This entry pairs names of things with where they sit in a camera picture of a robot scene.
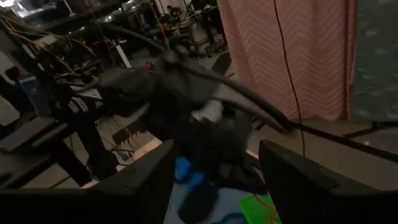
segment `green object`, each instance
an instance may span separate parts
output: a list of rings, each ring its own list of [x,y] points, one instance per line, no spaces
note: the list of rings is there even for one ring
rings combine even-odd
[[[269,194],[266,195],[257,195],[257,198],[264,202],[266,205],[269,205],[271,208],[275,208],[275,205],[271,199]],[[239,201],[239,206],[246,217],[246,220],[249,224],[268,224],[271,223],[271,219],[268,217],[275,217],[277,220],[273,221],[273,224],[280,224],[281,222],[279,215],[274,215],[274,211],[268,209],[262,203],[260,203],[253,194],[248,195],[246,198],[241,199]]]

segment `wire bundle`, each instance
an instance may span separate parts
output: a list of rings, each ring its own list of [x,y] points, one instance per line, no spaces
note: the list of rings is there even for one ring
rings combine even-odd
[[[53,33],[51,33],[51,32],[47,32],[47,31],[44,31],[44,30],[39,30],[39,29],[36,29],[35,27],[28,26],[28,25],[26,25],[26,24],[24,24],[24,23],[21,23],[21,22],[15,20],[15,19],[12,19],[12,18],[7,17],[7,16],[4,16],[4,15],[0,15],[0,19],[2,19],[2,20],[5,22],[5,24],[7,24],[7,27],[8,27],[8,29],[9,29],[9,33],[10,33],[11,35],[13,35],[14,37],[17,37],[17,38],[19,38],[19,39],[21,39],[21,40],[27,42],[31,47],[34,46],[34,47],[37,48],[37,49],[44,50],[44,51],[48,52],[50,55],[53,55],[53,56],[54,56],[54,57],[55,57],[55,58],[56,58],[56,59],[69,71],[69,72],[71,72],[71,73],[74,73],[74,70],[73,70],[72,68],[70,68],[70,66],[69,66],[66,62],[64,62],[60,57],[58,57],[57,55],[54,55],[53,53],[51,53],[51,51],[50,51],[48,48],[46,48],[46,47],[44,47],[44,46],[41,46],[41,45],[35,43],[33,40],[30,40],[28,37],[24,36],[23,34],[26,34],[26,35],[36,35],[36,36],[39,36],[39,37],[45,37],[45,36],[47,36],[47,35],[52,35],[52,36],[54,36],[54,37],[56,37],[56,38],[68,39],[69,41],[76,42],[76,43],[80,44],[80,45],[83,46],[87,51],[89,51],[90,54],[92,54],[94,57],[96,57],[96,54],[92,51],[92,49],[89,48],[86,44],[84,44],[84,43],[83,43],[82,41],[80,41],[80,40],[69,39],[68,37],[65,37],[65,36],[62,36],[62,35],[53,34]],[[17,26],[19,26],[19,27],[24,27],[24,28],[26,28],[26,29],[28,29],[28,30],[36,31],[36,32],[38,32],[38,33],[34,33],[34,32],[24,32],[24,31],[21,31],[21,30],[17,30],[17,29],[15,29],[15,27],[13,26],[13,24],[14,24],[14,25],[17,25]]]

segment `table leg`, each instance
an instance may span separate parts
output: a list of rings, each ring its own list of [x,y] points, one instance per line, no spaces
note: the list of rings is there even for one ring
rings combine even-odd
[[[80,187],[92,180],[85,165],[80,162],[63,141],[52,143],[49,148],[55,162],[57,162]]]
[[[205,16],[204,18],[202,18],[202,20],[203,20],[203,26],[205,28],[209,43],[210,43],[210,45],[213,45],[215,43],[215,41],[214,41],[213,33],[211,32],[209,17]]]
[[[195,37],[193,36],[192,26],[190,26],[189,28],[189,39],[191,40],[193,48],[195,48],[195,51],[199,53],[199,45],[198,42],[195,40]]]
[[[105,149],[94,122],[86,118],[79,120],[79,123],[76,131],[88,153],[87,166],[90,170],[99,180],[117,173],[118,159]]]

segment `light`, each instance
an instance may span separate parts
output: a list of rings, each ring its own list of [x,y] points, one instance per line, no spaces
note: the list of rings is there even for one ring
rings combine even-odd
[[[0,6],[1,7],[11,7],[14,5],[14,3],[15,3],[15,0],[5,0],[4,2],[0,1]]]

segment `curtain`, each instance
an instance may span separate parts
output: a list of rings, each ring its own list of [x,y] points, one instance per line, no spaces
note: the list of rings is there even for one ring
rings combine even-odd
[[[276,0],[302,118],[346,118],[354,52],[355,0]],[[298,110],[273,0],[218,0],[239,82],[289,119]]]

